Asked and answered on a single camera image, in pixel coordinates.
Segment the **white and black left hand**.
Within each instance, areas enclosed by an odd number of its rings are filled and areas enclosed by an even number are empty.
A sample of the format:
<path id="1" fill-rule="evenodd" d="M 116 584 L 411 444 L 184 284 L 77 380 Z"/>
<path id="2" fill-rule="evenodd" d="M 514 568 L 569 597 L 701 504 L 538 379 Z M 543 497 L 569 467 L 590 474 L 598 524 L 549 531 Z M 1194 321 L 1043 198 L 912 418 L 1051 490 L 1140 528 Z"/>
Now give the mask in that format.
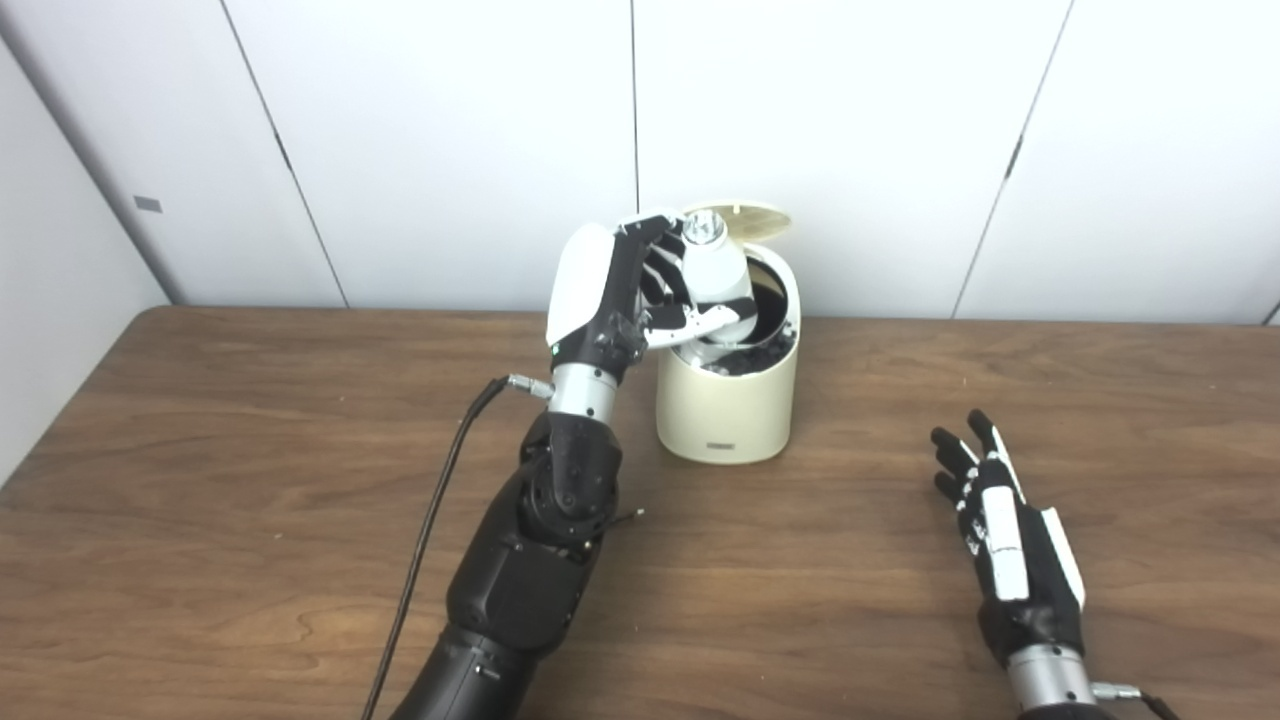
<path id="1" fill-rule="evenodd" d="M 695 254 L 686 232 L 703 214 L 658 211 L 616 227 L 588 224 L 570 237 L 547 316 L 552 370 L 584 365 L 622 382 L 649 348 L 753 331 L 751 288 L 713 299 L 686 275 Z"/>

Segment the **white and black right hand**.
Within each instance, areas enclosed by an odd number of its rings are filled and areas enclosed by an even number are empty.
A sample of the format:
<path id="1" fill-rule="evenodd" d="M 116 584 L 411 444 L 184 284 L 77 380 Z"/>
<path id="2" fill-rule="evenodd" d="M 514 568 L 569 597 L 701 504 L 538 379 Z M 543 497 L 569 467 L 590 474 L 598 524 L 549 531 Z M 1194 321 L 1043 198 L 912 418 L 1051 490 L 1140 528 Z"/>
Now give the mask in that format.
<path id="1" fill-rule="evenodd" d="M 1055 509 L 1029 503 L 997 425 L 979 409 L 966 416 L 979 441 L 931 432 L 941 469 L 934 487 L 955 511 L 982 594 L 980 634 L 1006 667 L 1033 646 L 1055 644 L 1083 655 L 1085 591 Z"/>

